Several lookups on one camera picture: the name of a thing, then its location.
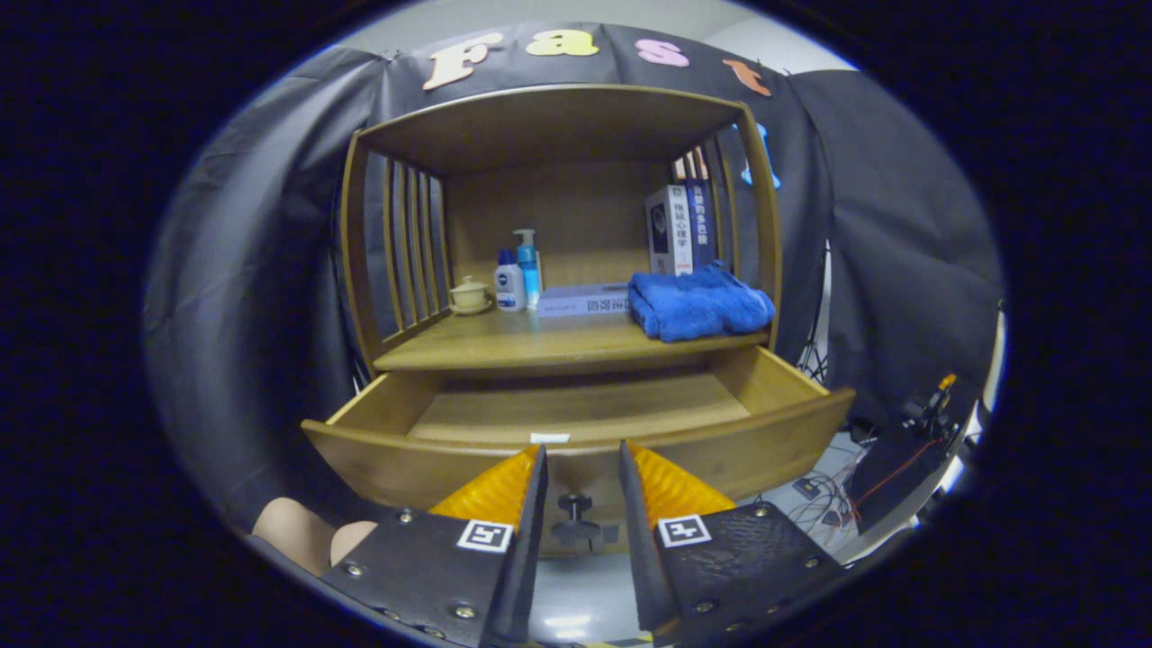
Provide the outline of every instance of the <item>saucer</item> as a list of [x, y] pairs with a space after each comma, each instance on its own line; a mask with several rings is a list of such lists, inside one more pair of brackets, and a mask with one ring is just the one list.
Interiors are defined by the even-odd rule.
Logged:
[[448, 308], [450, 308], [452, 311], [455, 312], [456, 315], [477, 315], [479, 312], [484, 312], [491, 306], [492, 306], [492, 300], [484, 300], [484, 303], [473, 308], [461, 308], [454, 303], [448, 304]]

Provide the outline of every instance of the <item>open drawer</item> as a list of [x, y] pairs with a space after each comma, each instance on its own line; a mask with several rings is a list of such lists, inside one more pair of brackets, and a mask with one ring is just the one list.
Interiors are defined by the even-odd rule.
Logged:
[[[567, 519], [555, 504], [562, 495], [589, 495], [584, 518], [608, 529], [604, 551], [623, 551], [621, 439], [741, 499], [810, 470], [852, 397], [851, 390], [828, 393], [765, 348], [748, 346], [705, 354], [689, 367], [629, 374], [462, 380], [392, 371], [326, 422], [302, 427], [362, 497], [417, 508], [524, 446], [548, 443], [545, 523]], [[578, 551], [551, 534], [541, 543], [544, 555]]]

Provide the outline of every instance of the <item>soap dispenser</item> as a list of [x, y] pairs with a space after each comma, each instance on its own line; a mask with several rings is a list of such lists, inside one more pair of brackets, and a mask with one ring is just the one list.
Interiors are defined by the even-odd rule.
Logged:
[[516, 261], [524, 271], [524, 292], [528, 294], [528, 308], [536, 310], [540, 301], [540, 255], [536, 251], [536, 229], [514, 229], [513, 234], [521, 238], [516, 248]]

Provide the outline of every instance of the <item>dark blue book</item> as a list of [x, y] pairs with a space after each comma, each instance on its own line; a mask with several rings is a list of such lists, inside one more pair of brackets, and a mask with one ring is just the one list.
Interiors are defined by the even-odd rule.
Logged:
[[684, 180], [684, 188], [688, 191], [688, 214], [691, 220], [692, 269], [700, 269], [717, 258], [715, 224], [710, 212], [708, 183], [689, 178]]

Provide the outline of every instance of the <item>orange component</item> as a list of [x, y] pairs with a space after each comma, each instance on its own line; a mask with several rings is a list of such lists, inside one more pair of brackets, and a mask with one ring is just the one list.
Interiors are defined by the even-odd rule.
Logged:
[[649, 527], [655, 528], [660, 518], [707, 515], [736, 507], [723, 493], [655, 452], [632, 442], [628, 442], [628, 450], [632, 452], [644, 489]]
[[429, 510], [429, 513], [511, 525], [520, 532], [520, 513], [524, 507], [524, 492], [532, 477], [532, 466], [539, 445], [530, 445], [480, 473]]

